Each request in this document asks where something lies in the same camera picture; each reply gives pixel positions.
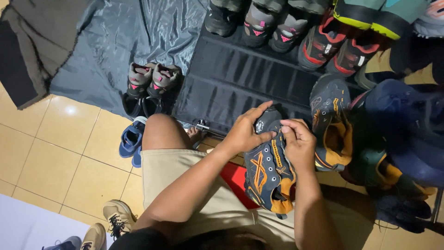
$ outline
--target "foot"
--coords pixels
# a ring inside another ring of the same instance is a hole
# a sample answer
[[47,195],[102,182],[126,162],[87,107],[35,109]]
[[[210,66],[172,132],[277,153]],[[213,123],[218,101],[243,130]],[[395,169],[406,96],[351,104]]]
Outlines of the foot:
[[111,236],[120,236],[131,232],[135,221],[131,215],[131,209],[119,200],[110,200],[103,205],[103,215],[110,224]]
[[196,142],[203,138],[202,131],[197,129],[196,127],[189,128],[186,132],[190,137],[191,144],[194,145]]
[[82,242],[82,250],[99,250],[105,242],[106,231],[102,224],[96,223],[92,225],[86,232]]

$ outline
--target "white surface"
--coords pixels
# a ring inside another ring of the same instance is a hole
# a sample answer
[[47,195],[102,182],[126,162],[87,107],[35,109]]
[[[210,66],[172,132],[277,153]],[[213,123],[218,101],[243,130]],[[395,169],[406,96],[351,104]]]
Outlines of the white surface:
[[[1,250],[40,250],[70,236],[83,240],[89,225],[0,194]],[[113,239],[107,233],[107,247]]]

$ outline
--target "tiled floor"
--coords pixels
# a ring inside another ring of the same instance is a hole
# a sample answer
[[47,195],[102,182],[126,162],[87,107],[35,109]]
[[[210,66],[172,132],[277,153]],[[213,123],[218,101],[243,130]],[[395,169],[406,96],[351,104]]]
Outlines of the tiled floor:
[[[106,228],[101,208],[107,200],[121,199],[140,216],[141,170],[117,152],[120,134],[130,123],[59,96],[17,111],[0,85],[0,193],[87,224],[100,222]],[[206,139],[199,150],[206,152],[217,144],[215,139]],[[244,164],[241,154],[231,161]],[[337,173],[319,173],[318,177],[321,183],[365,192]],[[444,237],[375,225],[364,249],[420,248],[442,250]]]

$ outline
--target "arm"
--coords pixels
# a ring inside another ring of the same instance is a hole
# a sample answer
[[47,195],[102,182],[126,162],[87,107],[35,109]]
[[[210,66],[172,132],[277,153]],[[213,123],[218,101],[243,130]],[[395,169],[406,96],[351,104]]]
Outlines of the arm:
[[186,222],[198,208],[225,164],[236,154],[271,140],[276,132],[257,135],[253,123],[272,105],[265,102],[239,116],[226,138],[211,153],[167,186],[140,216],[134,229],[154,227],[171,237],[172,222]]
[[301,119],[282,120],[285,154],[297,174],[294,239],[300,250],[344,249],[322,197],[314,168],[315,136]]

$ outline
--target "person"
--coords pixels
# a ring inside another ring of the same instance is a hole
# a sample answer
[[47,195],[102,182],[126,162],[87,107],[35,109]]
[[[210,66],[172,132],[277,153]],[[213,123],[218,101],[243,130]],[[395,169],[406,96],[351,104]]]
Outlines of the person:
[[362,249],[374,223],[370,200],[318,183],[316,138],[303,120],[281,121],[285,155],[297,174],[294,211],[287,219],[246,209],[219,176],[235,155],[274,136],[258,135],[253,127],[271,105],[265,102],[241,115],[208,154],[191,149],[200,139],[196,128],[186,133],[170,116],[149,117],[141,152],[145,211],[135,222],[123,202],[105,204],[105,217],[118,237],[110,250]]

